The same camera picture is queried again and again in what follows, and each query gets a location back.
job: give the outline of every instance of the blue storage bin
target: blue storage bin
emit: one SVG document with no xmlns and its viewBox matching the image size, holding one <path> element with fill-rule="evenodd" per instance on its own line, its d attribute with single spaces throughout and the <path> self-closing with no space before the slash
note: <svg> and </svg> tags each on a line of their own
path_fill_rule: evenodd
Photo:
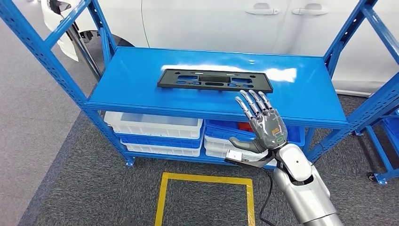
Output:
<svg viewBox="0 0 399 226">
<path fill-rule="evenodd" d="M 392 115 L 396 115 L 395 118 L 386 118 L 386 125 L 389 130 L 399 138 L 399 109 L 395 110 Z"/>
<path fill-rule="evenodd" d="M 133 135 L 133 134 L 123 134 L 123 133 L 115 133 L 115 135 L 120 138 L 122 143 L 181 147 L 181 148 L 199 148 L 202 145 L 201 140 L 202 136 L 204 135 L 204 127 L 205 126 L 202 125 L 198 139 L 156 137 L 156 136 Z"/>
<path fill-rule="evenodd" d="M 305 144 L 305 128 L 298 126 L 287 126 L 288 141 L 298 146 Z M 234 121 L 205 120 L 205 135 L 209 137 L 228 140 L 236 137 L 239 140 L 251 141 L 255 134 L 238 129 Z"/>
</svg>

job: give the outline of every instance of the yellow floor marking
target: yellow floor marking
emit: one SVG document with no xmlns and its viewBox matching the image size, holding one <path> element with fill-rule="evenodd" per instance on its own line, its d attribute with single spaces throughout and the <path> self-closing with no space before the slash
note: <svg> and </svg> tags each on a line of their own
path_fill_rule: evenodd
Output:
<svg viewBox="0 0 399 226">
<path fill-rule="evenodd" d="M 162 225 L 163 210 L 165 207 L 165 199 L 166 199 L 166 188 L 168 186 L 169 179 L 245 185 L 247 187 L 248 226 L 255 226 L 254 190 L 252 187 L 251 179 L 191 175 L 191 174 L 178 174 L 178 173 L 167 173 L 167 172 L 164 172 L 162 174 L 162 180 L 161 180 L 161 186 L 160 186 L 160 196 L 158 198 L 157 214 L 155 215 L 155 226 Z"/>
</svg>

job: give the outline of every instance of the floor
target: floor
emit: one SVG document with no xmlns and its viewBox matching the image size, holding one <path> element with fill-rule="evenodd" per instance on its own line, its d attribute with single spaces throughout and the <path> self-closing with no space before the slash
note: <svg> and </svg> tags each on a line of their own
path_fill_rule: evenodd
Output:
<svg viewBox="0 0 399 226">
<path fill-rule="evenodd" d="M 340 100 L 350 112 L 364 99 L 340 96 Z M 146 158 L 138 158 L 128 168 L 85 116 L 79 116 L 76 123 L 82 127 L 68 135 L 68 140 L 75 140 L 74 145 L 60 151 L 57 159 L 64 163 L 50 167 L 52 176 L 40 185 L 20 226 L 121 226 L 125 220 L 134 220 L 137 226 L 153 226 L 163 172 L 252 179 L 255 222 L 257 226 L 266 225 L 258 219 L 270 185 L 263 171 Z M 316 130 L 313 143 L 326 133 L 326 129 Z M 382 132 L 377 129 L 376 133 L 386 144 Z M 383 171 L 383 166 L 367 135 L 346 137 L 315 166 L 344 225 L 399 225 L 399 178 L 390 180 L 387 186 L 368 180 L 366 172 Z M 162 225 L 247 226 L 246 203 L 244 186 L 170 180 Z M 276 187 L 264 217 L 278 226 L 298 225 Z"/>
<path fill-rule="evenodd" d="M 40 3 L 14 3 L 45 38 Z M 80 110 L 0 20 L 0 225 L 16 225 L 57 155 Z M 55 55 L 89 93 L 94 78 L 56 45 Z"/>
</svg>

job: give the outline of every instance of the gray carpet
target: gray carpet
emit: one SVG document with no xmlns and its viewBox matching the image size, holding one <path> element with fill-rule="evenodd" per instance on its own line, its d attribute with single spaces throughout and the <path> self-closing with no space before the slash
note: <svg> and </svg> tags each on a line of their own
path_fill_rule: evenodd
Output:
<svg viewBox="0 0 399 226">
<path fill-rule="evenodd" d="M 364 101 L 345 96 L 340 96 L 340 100 L 347 114 Z M 44 181 L 43 189 L 38 190 L 44 199 L 38 213 L 25 217 L 29 215 L 28 209 L 20 225 L 32 225 L 34 221 L 37 226 L 118 226 L 128 218 L 137 221 L 139 226 L 154 225 L 162 172 L 251 178 L 256 225 L 266 225 L 257 216 L 269 187 L 264 172 L 145 158 L 137 159 L 134 167 L 127 168 L 90 121 L 83 116 L 80 118 L 81 128 L 72 133 L 77 141 L 68 150 L 62 167 L 50 168 L 50 171 L 59 169 L 58 177 L 51 183 Z M 318 129 L 313 143 L 327 133 L 326 129 Z M 377 134 L 389 151 L 391 147 L 386 138 L 381 131 Z M 345 138 L 323 155 L 316 167 L 345 225 L 399 225 L 399 179 L 380 186 L 365 176 L 368 171 L 384 171 L 367 135 Z M 171 181 L 163 225 L 247 225 L 245 197 L 244 186 Z M 278 226 L 297 225 L 285 197 L 276 187 L 265 215 Z"/>
</svg>

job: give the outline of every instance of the car door handle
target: car door handle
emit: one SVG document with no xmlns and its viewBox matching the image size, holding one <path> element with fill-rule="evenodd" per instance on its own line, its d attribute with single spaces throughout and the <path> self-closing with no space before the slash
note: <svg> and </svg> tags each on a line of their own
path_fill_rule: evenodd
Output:
<svg viewBox="0 0 399 226">
<path fill-rule="evenodd" d="M 328 9 L 307 9 L 307 8 L 295 8 L 292 10 L 295 15 L 324 15 L 328 13 Z"/>
<path fill-rule="evenodd" d="M 253 15 L 276 15 L 280 12 L 277 8 L 268 8 L 268 9 L 248 9 L 245 10 L 246 13 Z"/>
</svg>

